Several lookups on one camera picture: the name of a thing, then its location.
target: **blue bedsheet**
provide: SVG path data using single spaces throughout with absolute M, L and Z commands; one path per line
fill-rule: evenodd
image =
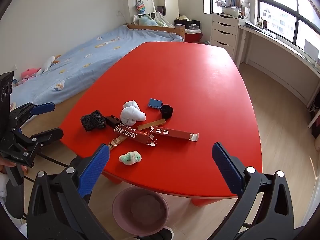
M 89 88 L 119 59 L 149 41 L 182 41 L 182 38 L 166 32 L 129 30 L 121 26 L 59 57 L 60 62 L 47 72 L 15 87 L 10 101 L 16 102 L 17 107 L 28 102 L 61 103 Z

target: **blue plastic object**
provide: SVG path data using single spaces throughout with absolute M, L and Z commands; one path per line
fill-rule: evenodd
M 148 106 L 151 108 L 159 109 L 163 105 L 162 101 L 150 98 Z
M 30 113 L 34 115 L 39 115 L 47 112 L 52 112 L 55 108 L 56 106 L 54 105 L 54 103 L 47 103 L 47 104 L 33 107 Z
M 105 144 L 101 145 L 92 156 L 89 164 L 79 177 L 78 193 L 81 197 L 92 192 L 103 168 L 109 160 L 109 147 Z
M 231 193 L 238 196 L 242 195 L 244 192 L 243 176 L 234 166 L 225 149 L 219 143 L 215 143 L 212 147 L 212 158 L 218 166 Z

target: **silver screw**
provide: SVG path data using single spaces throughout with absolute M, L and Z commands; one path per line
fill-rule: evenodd
M 44 171 L 39 171 L 38 172 L 38 177 L 43 177 L 44 176 Z
M 247 171 L 248 171 L 249 173 L 255 173 L 255 172 L 256 172 L 256 169 L 255 169 L 254 167 L 248 167 L 248 168 L 247 168 Z
M 283 173 L 283 171 L 277 171 L 277 175 L 278 175 L 279 177 L 283 177 L 283 176 L 284 176 L 284 173 Z
M 67 168 L 67 173 L 71 174 L 75 172 L 75 168 L 74 167 L 69 167 Z

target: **white desk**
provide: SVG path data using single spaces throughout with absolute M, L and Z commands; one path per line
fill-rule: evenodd
M 317 65 L 313 64 L 311 61 L 309 61 L 305 57 L 305 55 L 303 55 L 302 53 L 300 53 L 297 50 L 293 49 L 292 47 L 290 47 L 289 45 L 287 45 L 283 41 L 281 41 L 279 39 L 275 39 L 275 38 L 273 38 L 273 37 L 271 37 L 269 35 L 266 35 L 263 32 L 260 32 L 260 31 L 254 30 L 252 28 L 246 27 L 246 26 L 244 26 L 244 22 L 239 22 L 239 29 L 241 29 L 242 32 L 239 35 L 239 40 L 238 40 L 238 42 L 240 43 L 240 46 L 239 46 L 239 53 L 237 54 L 237 57 L 236 57 L 236 66 L 237 66 L 237 68 L 239 68 L 239 65 L 241 63 L 241 59 L 242 59 L 244 53 L 245 53 L 244 62 L 246 64 L 248 64 L 249 57 L 250 57 L 250 51 L 251 51 L 251 47 L 252 47 L 253 35 L 257 35 L 257 36 L 260 36 L 260 37 L 262 37 L 262 38 L 264 38 L 264 39 L 266 39 L 266 40 L 278 45 L 282 49 L 286 50 L 287 52 L 289 52 L 290 54 L 295 56 L 297 59 L 299 59 L 308 68 L 310 68 L 320 78 L 320 69 L 318 69 L 316 67 Z M 247 36 L 248 36 L 248 45 L 245 48 L 245 40 L 246 40 Z M 319 81 L 318 86 L 316 87 L 311 99 L 309 100 L 309 102 L 307 104 L 307 108 L 309 108 L 309 106 L 313 102 L 313 100 L 316 97 L 319 89 L 320 89 L 320 81 Z M 308 126 L 311 127 L 312 124 L 316 121 L 316 119 L 319 116 L 320 116 L 320 111 L 317 112 L 316 116 L 313 118 L 313 120 L 310 122 L 310 124 Z

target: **white drawer cabinet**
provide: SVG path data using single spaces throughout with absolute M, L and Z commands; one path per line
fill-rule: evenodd
M 234 59 L 239 19 L 229 15 L 212 14 L 211 45 L 224 48 Z

